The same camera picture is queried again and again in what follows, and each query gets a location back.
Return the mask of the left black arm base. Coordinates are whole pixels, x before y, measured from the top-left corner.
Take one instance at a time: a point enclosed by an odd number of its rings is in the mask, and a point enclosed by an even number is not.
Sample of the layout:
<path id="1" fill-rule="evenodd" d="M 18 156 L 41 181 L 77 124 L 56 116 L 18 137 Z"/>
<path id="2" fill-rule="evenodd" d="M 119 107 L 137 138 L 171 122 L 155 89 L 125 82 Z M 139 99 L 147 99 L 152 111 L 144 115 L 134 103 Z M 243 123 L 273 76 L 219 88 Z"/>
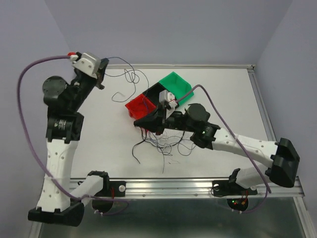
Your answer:
<path id="1" fill-rule="evenodd" d="M 111 180 L 109 182 L 109 188 L 98 192 L 95 196 L 97 197 L 105 197 L 107 199 L 115 199 L 125 196 L 126 190 L 126 181 L 119 180 L 114 181 Z M 100 201 L 100 200 L 92 200 L 92 208 L 95 214 L 99 214 L 101 216 L 110 216 L 110 215 L 118 215 L 123 212 L 129 203 L 122 201 Z"/>

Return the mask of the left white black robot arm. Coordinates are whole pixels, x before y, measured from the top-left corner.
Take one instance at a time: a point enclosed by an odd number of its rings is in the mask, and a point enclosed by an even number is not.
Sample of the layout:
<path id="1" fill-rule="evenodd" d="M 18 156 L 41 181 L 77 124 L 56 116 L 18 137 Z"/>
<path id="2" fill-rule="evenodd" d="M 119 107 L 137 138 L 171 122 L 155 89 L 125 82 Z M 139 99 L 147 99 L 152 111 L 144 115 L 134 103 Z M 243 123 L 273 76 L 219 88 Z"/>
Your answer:
<path id="1" fill-rule="evenodd" d="M 60 76 L 51 76 L 42 86 L 48 107 L 47 171 L 40 199 L 29 211 L 28 220 L 77 227 L 89 201 L 96 194 L 110 191 L 108 173 L 91 171 L 69 192 L 73 158 L 84 121 L 78 110 L 94 87 L 104 88 L 102 81 L 109 60 L 88 53 L 72 55 L 71 60 L 76 76 L 70 83 Z"/>

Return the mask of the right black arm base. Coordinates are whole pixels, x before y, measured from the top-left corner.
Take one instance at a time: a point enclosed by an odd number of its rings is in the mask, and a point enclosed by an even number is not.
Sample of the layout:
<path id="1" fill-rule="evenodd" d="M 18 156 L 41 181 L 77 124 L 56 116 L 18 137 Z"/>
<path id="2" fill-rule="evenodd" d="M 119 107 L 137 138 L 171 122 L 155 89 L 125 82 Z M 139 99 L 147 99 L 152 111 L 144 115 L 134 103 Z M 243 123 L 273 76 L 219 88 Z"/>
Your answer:
<path id="1" fill-rule="evenodd" d="M 257 195 L 257 189 L 252 190 L 251 188 L 243 188 L 236 183 L 238 172 L 241 169 L 235 169 L 229 176 L 228 180 L 217 180 L 213 182 L 211 187 L 211 195 L 214 197 L 226 197 L 235 196 L 234 198 L 228 198 L 227 204 L 233 211 L 239 213 L 246 212 L 249 206 L 250 195 Z"/>

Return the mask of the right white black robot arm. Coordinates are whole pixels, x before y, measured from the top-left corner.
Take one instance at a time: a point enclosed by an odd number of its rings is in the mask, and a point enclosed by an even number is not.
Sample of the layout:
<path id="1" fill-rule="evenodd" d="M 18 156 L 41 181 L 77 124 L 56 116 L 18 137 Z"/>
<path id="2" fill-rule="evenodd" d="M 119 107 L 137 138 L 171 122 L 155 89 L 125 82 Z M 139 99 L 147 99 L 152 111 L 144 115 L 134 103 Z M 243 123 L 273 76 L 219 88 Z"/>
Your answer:
<path id="1" fill-rule="evenodd" d="M 158 106 L 153 112 L 134 121 L 134 125 L 160 135 L 165 129 L 192 133 L 190 140 L 198 147 L 229 152 L 251 159 L 259 165 L 235 169 L 227 187 L 233 193 L 262 183 L 272 182 L 291 188 L 295 184 L 300 157 L 289 139 L 264 141 L 231 133 L 209 122 L 210 114 L 201 104 L 191 104 L 185 112 L 169 111 Z"/>

